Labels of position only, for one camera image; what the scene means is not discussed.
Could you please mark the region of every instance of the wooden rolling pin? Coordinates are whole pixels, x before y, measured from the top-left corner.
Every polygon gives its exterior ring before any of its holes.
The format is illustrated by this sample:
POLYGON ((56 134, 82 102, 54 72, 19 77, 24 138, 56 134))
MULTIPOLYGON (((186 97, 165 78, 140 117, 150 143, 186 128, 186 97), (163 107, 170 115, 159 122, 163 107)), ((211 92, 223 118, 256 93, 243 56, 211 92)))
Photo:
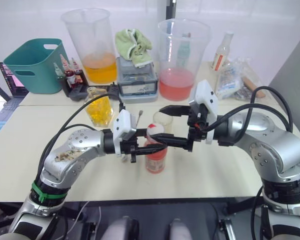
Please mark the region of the wooden rolling pin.
MULTIPOLYGON (((250 89, 251 91, 254 91, 257 86, 249 79, 247 78, 246 76, 243 76, 242 77, 242 81, 244 83, 244 85, 250 89)), ((261 98, 264 98, 266 95, 262 92, 262 90, 259 90, 257 93, 256 93, 256 97, 261 99, 261 98)))

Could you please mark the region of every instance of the glass jar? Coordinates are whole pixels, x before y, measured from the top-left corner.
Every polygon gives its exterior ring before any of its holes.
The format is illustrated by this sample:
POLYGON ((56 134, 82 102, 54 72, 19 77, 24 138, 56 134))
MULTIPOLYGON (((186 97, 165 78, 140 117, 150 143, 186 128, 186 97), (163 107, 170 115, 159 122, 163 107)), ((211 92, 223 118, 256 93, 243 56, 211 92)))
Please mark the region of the glass jar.
MULTIPOLYGON (((88 93, 88 96, 84 100, 84 103, 87 103, 97 96, 107 93, 105 89, 97 88, 94 86, 88 87, 86 91, 88 93)), ((102 128, 105 128, 109 125, 114 114, 114 110, 111 107, 108 96, 104 96, 98 100, 93 101, 85 107, 85 110, 88 113, 88 116, 90 117, 93 125, 102 128)))
MULTIPOLYGON (((165 129, 161 124, 153 123, 150 124, 146 129, 146 142, 144 146, 150 144, 158 144, 151 135, 164 133, 165 129)), ((161 151, 145 155, 145 168, 152 174, 161 173, 165 168, 166 163, 166 155, 168 149, 165 148, 161 151)))

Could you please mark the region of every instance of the pink liquid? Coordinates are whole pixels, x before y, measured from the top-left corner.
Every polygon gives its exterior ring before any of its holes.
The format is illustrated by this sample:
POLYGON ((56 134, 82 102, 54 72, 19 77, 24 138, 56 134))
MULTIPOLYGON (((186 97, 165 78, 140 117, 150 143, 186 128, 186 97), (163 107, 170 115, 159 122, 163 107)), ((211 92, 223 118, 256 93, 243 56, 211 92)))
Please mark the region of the pink liquid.
POLYGON ((185 68, 167 68, 159 74, 159 90, 162 97, 182 101, 189 97, 195 76, 185 68))
MULTIPOLYGON (((155 142, 151 142, 147 140, 144 146, 149 144, 154 144, 155 142)), ((161 173, 165 168, 165 157, 167 154, 168 148, 165 148, 156 153, 148 154, 145 156, 145 168, 152 174, 161 173)))

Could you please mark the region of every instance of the green cloth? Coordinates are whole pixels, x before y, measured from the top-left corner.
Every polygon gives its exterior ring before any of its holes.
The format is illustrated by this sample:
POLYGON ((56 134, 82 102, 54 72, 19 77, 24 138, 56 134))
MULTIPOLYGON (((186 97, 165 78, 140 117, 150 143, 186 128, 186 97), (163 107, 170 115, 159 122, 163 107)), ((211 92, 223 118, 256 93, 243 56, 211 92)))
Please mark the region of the green cloth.
POLYGON ((147 50, 152 49, 151 42, 138 29, 123 29, 115 34, 115 46, 121 57, 132 61, 136 68, 142 68, 153 62, 147 50))

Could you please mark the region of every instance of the black cable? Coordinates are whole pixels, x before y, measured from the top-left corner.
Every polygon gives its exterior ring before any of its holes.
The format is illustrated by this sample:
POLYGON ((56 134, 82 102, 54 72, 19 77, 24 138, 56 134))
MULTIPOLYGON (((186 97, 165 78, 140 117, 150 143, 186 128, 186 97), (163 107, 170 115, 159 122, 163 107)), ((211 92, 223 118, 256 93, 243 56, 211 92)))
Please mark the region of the black cable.
MULTIPOLYGON (((256 100, 256 95, 257 95, 257 92, 259 90, 262 90, 262 89, 265 89, 265 90, 268 90, 272 93, 274 93, 279 99, 280 101, 282 102, 282 104, 284 105, 285 107, 285 111, 288 115, 288 121, 289 121, 289 132, 293 132, 293 128, 294 128, 294 122, 293 122, 293 118, 292 118, 292 113, 291 113, 291 110, 289 108, 289 105, 288 103, 286 102, 286 100, 284 99, 284 97, 277 91, 275 90, 274 88, 272 87, 269 87, 269 86, 260 86, 260 87, 257 87, 253 92, 252 92, 252 95, 251 95, 251 100, 250 100, 250 103, 253 104, 256 100)), ((245 121, 244 121, 244 125, 243 125, 243 128, 242 130, 239 132, 239 135, 236 137, 236 139, 234 140, 235 143, 237 143, 238 141, 240 141, 240 139, 244 136, 248 126, 249 126, 249 122, 250 122, 250 119, 251 119, 251 115, 252 115, 252 108, 249 108, 248 110, 248 113, 246 115, 246 118, 245 118, 245 121)))
POLYGON ((264 240, 264 231, 262 229, 262 224, 260 225, 259 239, 264 240))
POLYGON ((205 128, 202 128, 201 131, 209 132, 209 131, 215 129, 216 127, 218 127, 224 121, 227 121, 231 116, 235 115, 236 113, 238 113, 244 109, 250 109, 250 108, 263 109, 263 110, 267 110, 267 111, 273 113, 282 121, 285 129, 290 132, 290 126, 289 126, 289 123, 287 122, 285 116, 283 116, 278 110, 274 109, 273 107, 270 107, 270 106, 267 106, 264 104, 260 104, 260 103, 247 103, 247 104, 238 106, 238 107, 232 109, 231 111, 229 111, 228 113, 226 113, 225 115, 223 115, 221 118, 219 118, 217 121, 215 121, 211 125, 209 125, 205 128))
POLYGON ((85 104, 83 104, 81 107, 79 107, 79 109, 77 111, 74 112, 74 114, 72 114, 68 119, 67 121, 65 121, 65 123, 62 125, 62 127, 60 128, 60 130, 57 132, 57 134, 48 142, 48 144, 45 146, 42 154, 41 154, 41 157, 40 157, 40 160, 39 160, 39 166, 38 166, 38 171, 37 171, 37 174, 36 174, 36 177, 35 179, 38 179, 40 177, 40 174, 41 174, 41 171, 43 169, 43 165, 44 165, 44 161, 45 161, 45 158, 48 156, 48 154, 50 153, 51 149, 53 148, 53 146, 55 145, 58 137, 61 135, 61 133, 63 131, 65 131, 65 128, 67 127, 67 125, 71 122, 71 120, 82 110, 84 109, 86 106, 88 106, 90 103, 94 102, 95 100, 98 100, 100 98, 103 98, 103 97, 106 97, 106 96, 113 96, 113 97, 116 97, 118 99, 118 101, 120 102, 120 108, 121 106, 123 106, 123 102, 121 100, 121 98, 119 97, 119 95, 117 94, 114 94, 114 93, 105 93, 105 94, 102 94, 102 95, 99 95, 93 99, 91 99, 90 101, 87 101, 85 104))
POLYGON ((63 219, 64 219, 64 231, 63 231, 63 236, 61 240, 65 240, 68 234, 68 218, 67 218, 67 212, 65 208, 62 208, 62 213, 63 213, 63 219))
MULTIPOLYGON (((91 130, 96 130, 96 129, 94 129, 93 127, 91 127, 89 125, 78 123, 78 124, 73 124, 73 125, 67 126, 62 132, 66 131, 68 129, 74 128, 74 127, 86 127, 88 129, 91 129, 91 130)), ((42 171, 43 166, 44 166, 45 159, 48 156, 48 154, 50 153, 50 152, 48 152, 48 148, 49 148, 49 146, 51 146, 51 142, 54 140, 54 138, 57 138, 57 135, 53 136, 53 138, 47 143, 47 145, 45 146, 45 148, 44 148, 44 150, 41 154, 40 161, 39 161, 39 164, 38 164, 36 179, 41 174, 41 171, 42 171)))
POLYGON ((260 187, 258 193, 255 196, 255 199, 253 201, 252 211, 251 211, 251 221, 250 221, 250 228, 251 228, 251 236, 252 240, 256 240, 256 233, 255 233, 255 214, 256 214, 256 208, 257 208, 257 202, 258 198, 260 197, 262 193, 262 188, 260 187))
POLYGON ((215 240, 215 237, 216 237, 216 234, 217 234, 217 230, 218 230, 218 226, 219 226, 219 214, 218 214, 218 211, 216 209, 216 207, 210 203, 211 207, 213 207, 213 210, 215 212, 215 217, 216 217, 216 223, 215 223, 215 228, 214 228, 214 231, 213 231, 213 235, 212 235, 212 240, 215 240))

